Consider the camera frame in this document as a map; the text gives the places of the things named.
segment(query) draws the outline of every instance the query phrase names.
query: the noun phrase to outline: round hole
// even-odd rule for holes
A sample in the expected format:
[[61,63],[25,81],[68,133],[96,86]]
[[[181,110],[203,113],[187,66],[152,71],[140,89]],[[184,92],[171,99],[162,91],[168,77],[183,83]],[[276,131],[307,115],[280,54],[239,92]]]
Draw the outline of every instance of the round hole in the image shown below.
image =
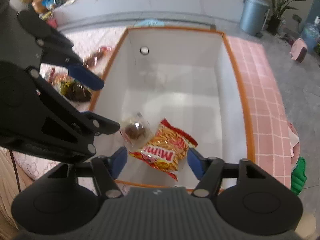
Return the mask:
[[143,46],[143,47],[141,47],[140,48],[140,53],[142,54],[142,55],[148,55],[149,54],[149,49],[148,49],[148,47],[146,47],[146,46]]

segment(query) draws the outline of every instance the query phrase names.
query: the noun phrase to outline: blue gripper pad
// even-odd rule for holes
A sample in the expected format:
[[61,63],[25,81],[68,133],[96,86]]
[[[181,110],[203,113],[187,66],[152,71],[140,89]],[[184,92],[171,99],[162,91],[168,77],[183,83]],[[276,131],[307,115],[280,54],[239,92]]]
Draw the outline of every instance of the blue gripper pad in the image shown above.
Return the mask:
[[118,178],[123,167],[127,163],[128,151],[125,147],[120,147],[111,157],[109,163],[111,170],[109,171],[113,179]]
[[198,155],[199,153],[194,148],[189,148],[187,152],[187,160],[193,174],[198,180],[201,180],[205,171],[203,170],[202,163]]
[[82,65],[69,65],[69,75],[92,90],[100,90],[104,81]]

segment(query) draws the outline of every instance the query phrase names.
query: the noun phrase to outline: blue cloth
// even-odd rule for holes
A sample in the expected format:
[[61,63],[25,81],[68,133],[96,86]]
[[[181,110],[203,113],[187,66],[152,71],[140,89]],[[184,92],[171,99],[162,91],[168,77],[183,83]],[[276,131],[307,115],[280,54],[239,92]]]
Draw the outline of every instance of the blue cloth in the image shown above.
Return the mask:
[[42,0],[41,4],[48,10],[52,10],[54,8],[54,0]]
[[164,26],[164,22],[158,21],[156,19],[145,19],[134,25],[134,27],[145,27],[145,26]]

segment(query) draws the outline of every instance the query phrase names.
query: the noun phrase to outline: plastic container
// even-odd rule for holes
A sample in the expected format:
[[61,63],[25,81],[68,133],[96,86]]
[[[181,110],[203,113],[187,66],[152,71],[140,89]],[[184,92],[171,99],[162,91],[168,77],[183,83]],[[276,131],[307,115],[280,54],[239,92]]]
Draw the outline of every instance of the plastic container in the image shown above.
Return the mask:
[[268,16],[269,5],[264,0],[244,0],[240,29],[256,36],[261,32]]
[[318,29],[319,22],[320,22],[320,18],[317,16],[315,19],[315,23],[314,24],[307,23],[304,26],[303,31],[301,33],[301,38],[304,40],[304,42],[308,46],[308,52],[313,52],[313,49],[319,42],[319,37],[320,37],[319,29]]

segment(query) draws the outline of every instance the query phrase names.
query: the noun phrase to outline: gray trash can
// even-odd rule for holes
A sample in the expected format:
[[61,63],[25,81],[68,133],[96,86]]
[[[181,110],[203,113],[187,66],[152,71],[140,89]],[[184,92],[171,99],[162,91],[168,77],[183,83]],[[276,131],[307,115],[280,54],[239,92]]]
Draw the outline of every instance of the gray trash can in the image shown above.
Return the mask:
[[240,29],[256,36],[261,32],[268,16],[269,5],[264,0],[244,0]]

